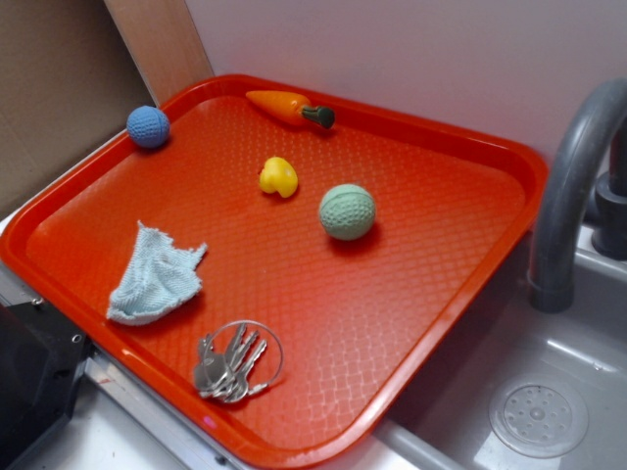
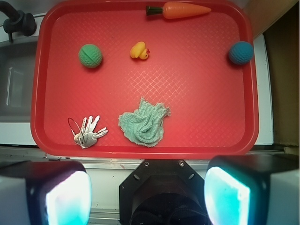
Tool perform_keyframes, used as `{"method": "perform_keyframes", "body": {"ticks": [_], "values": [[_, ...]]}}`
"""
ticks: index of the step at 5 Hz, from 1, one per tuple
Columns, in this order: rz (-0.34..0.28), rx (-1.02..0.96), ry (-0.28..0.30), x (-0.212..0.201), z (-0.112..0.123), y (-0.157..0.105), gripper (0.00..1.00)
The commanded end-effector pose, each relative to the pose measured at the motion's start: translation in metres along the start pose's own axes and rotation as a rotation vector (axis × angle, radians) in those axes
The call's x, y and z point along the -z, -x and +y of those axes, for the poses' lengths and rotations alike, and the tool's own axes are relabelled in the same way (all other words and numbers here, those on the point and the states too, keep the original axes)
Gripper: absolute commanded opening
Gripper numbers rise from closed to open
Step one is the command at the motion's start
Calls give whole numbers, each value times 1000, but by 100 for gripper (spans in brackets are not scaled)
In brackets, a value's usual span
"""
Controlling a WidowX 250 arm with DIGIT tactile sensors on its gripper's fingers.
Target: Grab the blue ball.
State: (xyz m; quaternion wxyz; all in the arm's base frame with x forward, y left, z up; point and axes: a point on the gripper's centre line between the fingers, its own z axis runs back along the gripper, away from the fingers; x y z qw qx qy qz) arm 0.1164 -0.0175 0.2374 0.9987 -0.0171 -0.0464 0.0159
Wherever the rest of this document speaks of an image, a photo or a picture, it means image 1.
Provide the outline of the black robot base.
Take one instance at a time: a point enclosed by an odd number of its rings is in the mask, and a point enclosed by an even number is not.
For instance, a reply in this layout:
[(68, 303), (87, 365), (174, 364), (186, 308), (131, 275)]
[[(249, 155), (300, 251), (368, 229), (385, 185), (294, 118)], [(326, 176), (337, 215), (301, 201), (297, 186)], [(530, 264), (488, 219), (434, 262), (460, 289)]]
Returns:
[(1, 307), (1, 467), (14, 469), (72, 420), (86, 333), (43, 299)]

